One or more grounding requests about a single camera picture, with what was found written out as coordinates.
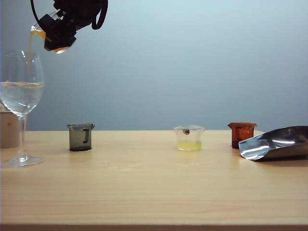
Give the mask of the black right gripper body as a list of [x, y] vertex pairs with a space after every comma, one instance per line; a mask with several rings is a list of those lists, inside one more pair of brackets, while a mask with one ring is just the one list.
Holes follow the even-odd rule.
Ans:
[[91, 25], [97, 30], [102, 27], [102, 16], [97, 15], [102, 11], [101, 0], [55, 0], [54, 8], [64, 13], [64, 20], [71, 22], [75, 30], [80, 30]]

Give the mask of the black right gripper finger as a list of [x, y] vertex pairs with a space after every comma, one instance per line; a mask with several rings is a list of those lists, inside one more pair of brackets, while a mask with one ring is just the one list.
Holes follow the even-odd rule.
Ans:
[[68, 33], [70, 29], [66, 17], [64, 15], [59, 16], [58, 14], [45, 14], [39, 19], [38, 24], [45, 32]]
[[76, 41], [76, 28], [74, 26], [54, 24], [45, 31], [44, 48], [47, 51], [71, 47]]

